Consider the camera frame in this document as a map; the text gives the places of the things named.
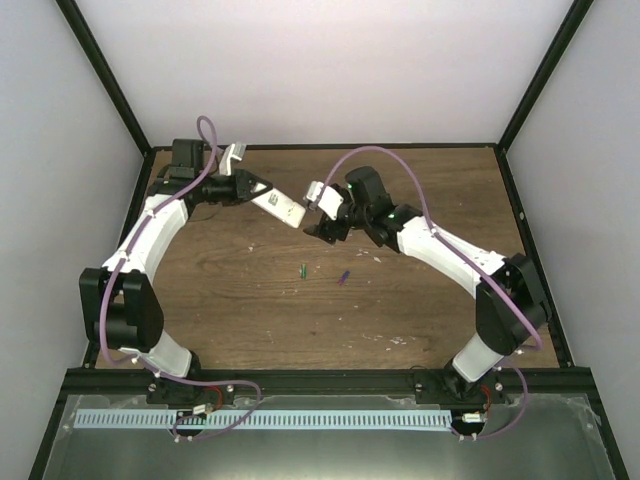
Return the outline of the white remote control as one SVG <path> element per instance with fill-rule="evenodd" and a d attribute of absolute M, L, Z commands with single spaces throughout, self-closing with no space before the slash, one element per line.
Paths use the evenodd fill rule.
<path fill-rule="evenodd" d="M 297 229 L 305 216 L 305 208 L 280 190 L 258 183 L 252 193 L 251 202 L 287 226 Z"/>

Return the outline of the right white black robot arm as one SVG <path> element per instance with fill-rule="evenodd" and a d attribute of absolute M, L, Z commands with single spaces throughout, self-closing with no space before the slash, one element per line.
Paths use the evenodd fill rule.
<path fill-rule="evenodd" d="M 310 183 L 305 200 L 321 210 L 306 234 L 329 244 L 362 230 L 379 247 L 419 260 L 461 286 L 475 301 L 475 332 L 446 364 L 443 384 L 458 403 L 472 399 L 481 379 L 522 350 L 551 316 L 548 297 L 533 261 L 478 248 L 428 220 L 407 204 L 396 204 L 370 166 L 346 176 L 347 184 Z"/>

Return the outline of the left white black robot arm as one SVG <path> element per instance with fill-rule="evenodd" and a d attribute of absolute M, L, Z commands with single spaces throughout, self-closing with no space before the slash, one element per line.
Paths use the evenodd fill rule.
<path fill-rule="evenodd" d="M 246 147 L 236 142 L 222 154 L 207 152 L 202 140 L 176 139 L 172 161 L 147 190 L 141 214 L 114 254 L 99 268 L 85 269 L 79 290 L 85 332 L 103 354 L 123 353 L 167 376 L 170 393 L 181 403 L 204 392 L 200 362 L 164 328 L 164 313 L 153 289 L 169 245 L 203 203 L 241 205 L 269 193 L 270 182 L 235 168 Z"/>

